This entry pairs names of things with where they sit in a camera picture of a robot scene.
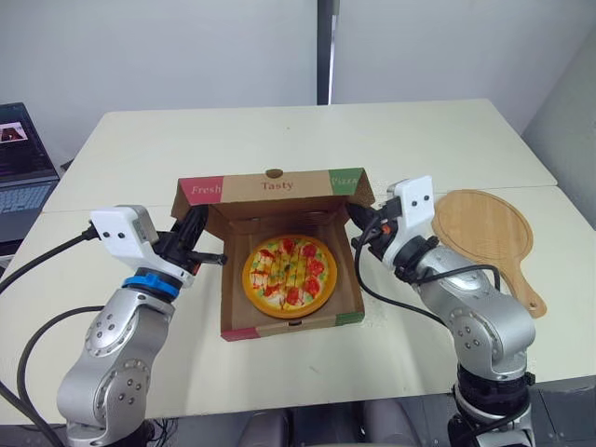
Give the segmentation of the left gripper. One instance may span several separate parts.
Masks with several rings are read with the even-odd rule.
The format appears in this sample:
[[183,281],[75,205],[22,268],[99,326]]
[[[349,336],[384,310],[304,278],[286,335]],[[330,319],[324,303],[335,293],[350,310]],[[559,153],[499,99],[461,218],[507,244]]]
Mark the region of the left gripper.
[[178,232],[157,233],[156,254],[193,276],[202,264],[225,265],[227,256],[223,253],[194,251],[207,221],[207,207],[191,207],[180,220]]

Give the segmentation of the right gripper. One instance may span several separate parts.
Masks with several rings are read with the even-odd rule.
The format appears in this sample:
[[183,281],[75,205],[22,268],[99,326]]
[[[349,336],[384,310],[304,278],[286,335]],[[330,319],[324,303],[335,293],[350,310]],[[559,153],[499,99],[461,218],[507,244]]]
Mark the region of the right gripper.
[[[356,203],[347,203],[346,210],[350,220],[360,230],[362,234],[359,237],[352,237],[351,246],[356,249],[359,239],[364,235],[366,227],[376,218],[376,210],[371,207],[363,207]],[[387,247],[397,234],[397,222],[383,221],[375,226],[366,236],[363,247],[368,247],[369,252],[379,261],[383,261]]]

